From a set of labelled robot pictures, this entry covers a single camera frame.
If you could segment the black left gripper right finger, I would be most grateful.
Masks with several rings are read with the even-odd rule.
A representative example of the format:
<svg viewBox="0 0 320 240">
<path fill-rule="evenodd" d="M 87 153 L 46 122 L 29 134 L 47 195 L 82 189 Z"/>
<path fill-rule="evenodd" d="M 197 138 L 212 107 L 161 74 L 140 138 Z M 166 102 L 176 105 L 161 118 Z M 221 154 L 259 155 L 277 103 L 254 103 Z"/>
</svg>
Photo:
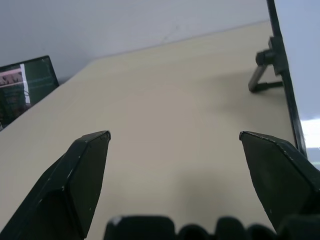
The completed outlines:
<svg viewBox="0 0 320 240">
<path fill-rule="evenodd" d="M 290 142 L 239 134 L 255 192 L 280 240 L 320 238 L 320 171 Z"/>
</svg>

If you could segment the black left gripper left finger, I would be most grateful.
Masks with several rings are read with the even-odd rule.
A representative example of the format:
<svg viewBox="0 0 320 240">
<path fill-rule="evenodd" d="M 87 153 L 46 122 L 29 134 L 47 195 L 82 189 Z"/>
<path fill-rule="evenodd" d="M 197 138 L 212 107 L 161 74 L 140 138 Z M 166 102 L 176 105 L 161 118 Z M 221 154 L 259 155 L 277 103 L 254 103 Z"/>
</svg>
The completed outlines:
<svg viewBox="0 0 320 240">
<path fill-rule="evenodd" d="M 84 240 L 99 201 L 111 133 L 83 135 L 37 180 L 2 240 Z"/>
</svg>

